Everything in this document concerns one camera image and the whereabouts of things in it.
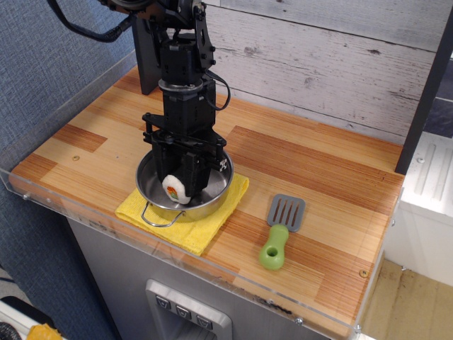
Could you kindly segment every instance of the yellow object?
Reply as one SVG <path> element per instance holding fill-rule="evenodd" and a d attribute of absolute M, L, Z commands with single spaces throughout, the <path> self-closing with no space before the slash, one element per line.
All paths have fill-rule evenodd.
<path fill-rule="evenodd" d="M 48 324 L 37 324 L 30 328 L 27 340 L 62 340 L 62 336 Z"/>
<path fill-rule="evenodd" d="M 147 200 L 135 189 L 129 197 L 115 210 L 121 220 L 125 220 L 166 241 L 175 244 L 195 255 L 201 255 L 211 242 L 219 228 L 233 213 L 248 188 L 248 178 L 239 174 L 233 175 L 227 197 L 220 208 L 211 215 L 194 222 L 175 222 L 171 227 L 158 228 L 143 221 L 141 214 Z M 170 221 L 159 217 L 151 208 L 145 214 L 148 220 L 159 224 Z"/>

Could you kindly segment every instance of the spatula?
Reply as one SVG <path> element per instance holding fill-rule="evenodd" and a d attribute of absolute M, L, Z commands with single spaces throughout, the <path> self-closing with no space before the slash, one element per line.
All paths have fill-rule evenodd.
<path fill-rule="evenodd" d="M 289 232 L 299 230 L 305 201 L 288 195 L 274 197 L 268 215 L 271 226 L 269 239 L 260 251 L 260 263 L 264 268 L 276 271 L 285 262 L 285 244 Z"/>

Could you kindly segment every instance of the green spatula handle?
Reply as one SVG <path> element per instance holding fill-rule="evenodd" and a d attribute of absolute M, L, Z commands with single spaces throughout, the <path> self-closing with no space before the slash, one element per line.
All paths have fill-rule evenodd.
<path fill-rule="evenodd" d="M 273 225 L 269 239 L 260 251 L 260 263 L 264 268 L 276 271 L 285 262 L 285 244 L 289 237 L 288 228 L 284 225 Z"/>

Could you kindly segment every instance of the wooden floor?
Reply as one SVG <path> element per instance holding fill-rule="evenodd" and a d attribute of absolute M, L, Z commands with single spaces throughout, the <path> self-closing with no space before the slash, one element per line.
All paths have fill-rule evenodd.
<path fill-rule="evenodd" d="M 384 260 L 363 333 L 376 340 L 453 339 L 453 287 Z"/>

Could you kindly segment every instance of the metal bowl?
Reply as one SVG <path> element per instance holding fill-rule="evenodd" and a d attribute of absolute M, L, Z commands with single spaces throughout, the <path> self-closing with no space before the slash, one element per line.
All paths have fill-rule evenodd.
<path fill-rule="evenodd" d="M 227 166 L 222 172 L 212 170 L 207 187 L 201 193 L 193 196 L 188 204 L 173 202 L 165 193 L 162 183 L 157 177 L 153 154 L 150 151 L 140 162 L 137 168 L 136 184 L 139 192 L 147 200 L 142 217 L 154 227 L 170 227 L 174 222 L 193 222 L 211 215 L 224 202 L 233 179 L 233 162 L 224 151 Z M 144 213 L 148 206 L 160 217 L 172 221 L 167 225 L 160 225 L 148 221 Z"/>

